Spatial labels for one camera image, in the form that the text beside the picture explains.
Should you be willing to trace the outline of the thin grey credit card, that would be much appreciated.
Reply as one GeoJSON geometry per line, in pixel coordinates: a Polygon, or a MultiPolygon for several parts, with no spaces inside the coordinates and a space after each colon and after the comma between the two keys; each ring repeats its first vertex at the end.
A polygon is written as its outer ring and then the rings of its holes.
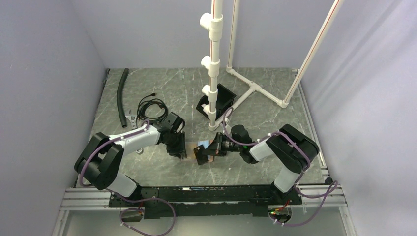
{"type": "Polygon", "coordinates": [[[203,145],[199,145],[193,149],[195,158],[199,166],[213,161],[213,158],[211,156],[203,154],[204,150],[205,148],[203,145]]]}

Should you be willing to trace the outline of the black card tray box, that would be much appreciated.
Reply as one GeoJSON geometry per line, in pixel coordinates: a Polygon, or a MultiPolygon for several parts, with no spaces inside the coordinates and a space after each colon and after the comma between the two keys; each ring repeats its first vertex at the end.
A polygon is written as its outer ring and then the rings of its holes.
{"type": "MultiPolygon", "coordinates": [[[[200,112],[203,116],[205,116],[207,119],[209,119],[209,94],[210,91],[210,86],[209,85],[205,85],[202,88],[202,93],[204,94],[197,106],[196,106],[196,110],[198,112],[200,112]]],[[[235,99],[236,95],[230,91],[228,88],[226,88],[225,86],[223,86],[222,84],[218,83],[217,84],[217,101],[215,103],[216,106],[216,120],[218,120],[221,116],[223,116],[223,114],[225,113],[225,111],[231,107],[234,103],[234,99],[235,99]]]]}

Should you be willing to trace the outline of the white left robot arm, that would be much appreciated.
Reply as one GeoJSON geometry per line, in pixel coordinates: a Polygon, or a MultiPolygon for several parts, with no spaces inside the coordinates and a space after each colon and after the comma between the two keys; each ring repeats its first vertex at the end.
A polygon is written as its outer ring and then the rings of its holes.
{"type": "Polygon", "coordinates": [[[142,187],[132,178],[119,171],[122,159],[142,148],[164,144],[166,152],[173,157],[187,157],[185,149],[185,120],[170,112],[160,122],[148,119],[131,131],[107,136],[94,134],[74,165],[79,180],[86,179],[98,190],[118,194],[130,207],[142,199],[142,187]]]}

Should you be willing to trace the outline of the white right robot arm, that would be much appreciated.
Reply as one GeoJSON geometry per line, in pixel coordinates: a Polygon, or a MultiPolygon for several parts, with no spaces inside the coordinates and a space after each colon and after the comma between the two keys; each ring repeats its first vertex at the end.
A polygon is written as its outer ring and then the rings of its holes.
{"type": "Polygon", "coordinates": [[[229,152],[238,152],[248,164],[277,158],[283,168],[272,183],[271,198],[275,203],[283,204],[320,149],[314,141],[289,124],[258,141],[252,140],[244,126],[239,124],[233,126],[229,133],[216,133],[207,147],[199,145],[193,151],[199,165],[207,163],[210,156],[223,157],[229,152]]]}

